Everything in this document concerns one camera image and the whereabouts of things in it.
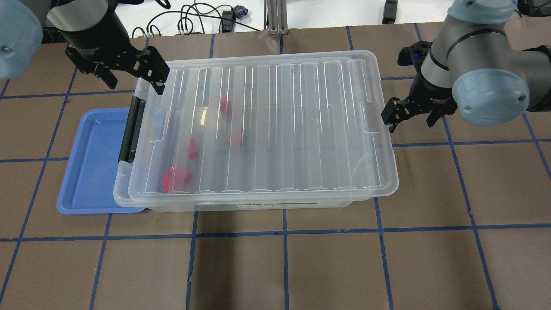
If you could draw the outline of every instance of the clear plastic container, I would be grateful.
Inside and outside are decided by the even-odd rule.
[[[369,51],[170,61],[115,201],[157,211],[343,207],[398,187]]]

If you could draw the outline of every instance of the blue tray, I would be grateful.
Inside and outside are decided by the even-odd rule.
[[[128,108],[95,109],[82,116],[57,198],[59,212],[132,213],[144,209],[121,207],[113,198],[127,117]]]

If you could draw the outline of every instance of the white background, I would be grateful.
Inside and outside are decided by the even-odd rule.
[[[264,28],[263,0],[198,0],[198,2],[205,2],[215,7],[221,4],[242,5],[249,9],[249,14],[238,21],[257,29]],[[447,9],[452,2],[453,0],[398,0],[396,23],[441,22],[446,18]],[[180,10],[182,5],[192,3],[193,0],[170,0],[171,10]],[[287,0],[287,24],[290,29],[376,25],[382,23],[384,5],[385,0]],[[199,6],[199,10],[207,12],[210,9]],[[163,11],[165,9],[155,0],[145,0],[143,4],[137,6],[119,4],[116,9],[118,17],[129,34],[137,26],[145,29],[147,22]],[[175,35],[179,18],[178,13],[164,14],[153,24],[159,27],[162,35]],[[201,31],[198,18],[190,18],[195,24],[194,31]],[[203,18],[203,24],[206,33],[217,33],[220,21]],[[250,31],[250,29],[236,25],[235,31]]]

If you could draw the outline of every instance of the tiled surface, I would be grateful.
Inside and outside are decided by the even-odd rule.
[[[551,308],[551,229],[489,229],[480,232],[501,309]]]
[[[550,23],[506,31],[524,49],[549,44]],[[438,28],[417,25],[424,40]],[[368,49],[388,100],[408,94],[415,71],[396,58],[417,40],[403,24],[149,43],[168,60]],[[1,310],[550,308],[549,114],[432,129],[417,116],[392,135],[398,191],[343,209],[67,216],[56,200],[78,121],[128,106],[135,80],[72,80],[63,49],[41,47],[0,98]]]
[[[94,309],[184,309],[190,245],[189,239],[108,241]]]
[[[385,234],[396,309],[488,309],[472,231]]]
[[[22,243],[2,310],[86,309],[100,248],[101,241]]]
[[[290,309],[388,309],[377,234],[289,236]]]

